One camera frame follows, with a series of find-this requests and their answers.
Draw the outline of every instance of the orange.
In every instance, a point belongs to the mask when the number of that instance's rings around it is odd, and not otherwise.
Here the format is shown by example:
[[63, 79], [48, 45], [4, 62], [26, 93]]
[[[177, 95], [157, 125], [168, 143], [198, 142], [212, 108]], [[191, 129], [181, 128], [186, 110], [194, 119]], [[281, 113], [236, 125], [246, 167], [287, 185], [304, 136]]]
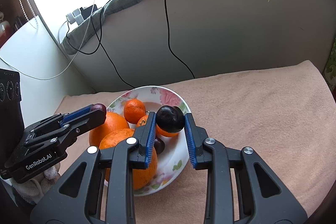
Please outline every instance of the orange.
[[[134, 129], [120, 129], [105, 136], [99, 146], [99, 149], [110, 148], [116, 146], [119, 142], [132, 137]], [[153, 148], [152, 161], [146, 170], [133, 169], [133, 188], [134, 190], [144, 187], [149, 183], [156, 173], [158, 167], [158, 157], [155, 148]], [[110, 168], [106, 169], [105, 179], [108, 181], [110, 178]]]
[[125, 118], [114, 112], [106, 113], [105, 123], [92, 129], [89, 133], [90, 145], [99, 146], [101, 140], [112, 131], [116, 129], [129, 128], [128, 122]]
[[133, 169], [133, 189], [138, 190], [149, 183], [156, 173], [158, 167], [158, 156], [153, 147], [152, 161], [146, 170]]
[[175, 137], [178, 134], [179, 134], [178, 132], [177, 133], [169, 133], [167, 131], [164, 131], [161, 128], [159, 128], [158, 125], [156, 125], [156, 136], [162, 135], [162, 136], [165, 136], [165, 137]]
[[145, 105], [138, 99], [131, 99], [124, 106], [124, 117], [127, 122], [137, 124], [140, 118], [145, 115]]
[[141, 117], [138, 123], [136, 124], [136, 126], [137, 127], [144, 126], [147, 122], [147, 119], [148, 119], [148, 115]]

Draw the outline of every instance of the gloved hand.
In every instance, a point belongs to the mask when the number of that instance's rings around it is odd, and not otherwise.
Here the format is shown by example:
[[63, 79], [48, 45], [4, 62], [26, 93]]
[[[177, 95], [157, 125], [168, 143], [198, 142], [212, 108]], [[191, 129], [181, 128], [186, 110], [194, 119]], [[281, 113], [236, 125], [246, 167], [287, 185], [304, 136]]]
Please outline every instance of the gloved hand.
[[10, 181], [12, 186], [25, 201], [30, 204], [37, 204], [60, 178], [60, 174], [58, 173], [60, 166], [61, 164], [59, 162], [22, 184], [17, 183], [13, 178], [11, 178]]

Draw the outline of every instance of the bowl of fruit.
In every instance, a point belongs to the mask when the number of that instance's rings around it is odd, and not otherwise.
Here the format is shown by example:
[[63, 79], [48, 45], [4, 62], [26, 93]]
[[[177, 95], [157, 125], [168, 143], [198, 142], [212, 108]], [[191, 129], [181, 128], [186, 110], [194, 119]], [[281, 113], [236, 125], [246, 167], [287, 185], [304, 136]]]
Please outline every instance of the bowl of fruit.
[[156, 136], [152, 161], [146, 170], [133, 169], [135, 196], [160, 191], [169, 185], [189, 160], [184, 115], [191, 112], [177, 93], [161, 86], [142, 86], [126, 92], [107, 107], [106, 121], [90, 131], [90, 145], [116, 146], [146, 124], [148, 112], [156, 112]]

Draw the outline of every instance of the white bowl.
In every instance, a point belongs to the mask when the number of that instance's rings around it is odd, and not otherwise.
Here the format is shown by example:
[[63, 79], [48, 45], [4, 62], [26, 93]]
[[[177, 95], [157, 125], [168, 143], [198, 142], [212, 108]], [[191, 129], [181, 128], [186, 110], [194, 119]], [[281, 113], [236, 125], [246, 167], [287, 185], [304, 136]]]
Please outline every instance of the white bowl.
[[[130, 90], [113, 101], [107, 111], [124, 115], [124, 105], [128, 100], [139, 99], [147, 111], [157, 112], [163, 105], [178, 106], [184, 114], [191, 112], [187, 103], [177, 93], [161, 86], [142, 86]], [[160, 136], [165, 143], [165, 150], [157, 156], [158, 165], [154, 178], [143, 188], [134, 191], [135, 196], [153, 194], [169, 185], [181, 173], [189, 160], [184, 129], [176, 137]]]

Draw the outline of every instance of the silver rivet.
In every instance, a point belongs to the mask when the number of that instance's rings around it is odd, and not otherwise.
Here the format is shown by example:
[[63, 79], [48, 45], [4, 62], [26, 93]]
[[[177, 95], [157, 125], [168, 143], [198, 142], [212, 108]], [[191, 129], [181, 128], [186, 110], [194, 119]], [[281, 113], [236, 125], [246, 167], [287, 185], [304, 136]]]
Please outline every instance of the silver rivet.
[[244, 147], [243, 149], [244, 153], [246, 154], [252, 154], [253, 153], [253, 149], [251, 147]]
[[214, 144], [214, 143], [216, 142], [216, 140], [213, 139], [213, 138], [206, 138], [206, 139], [205, 139], [205, 142], [206, 142], [207, 144]]
[[88, 152], [89, 154], [94, 154], [94, 153], [97, 152], [97, 151], [98, 151], [97, 146], [90, 146], [90, 147], [87, 149], [87, 152]]
[[136, 138], [130, 137], [126, 140], [128, 144], [135, 144], [137, 142]]

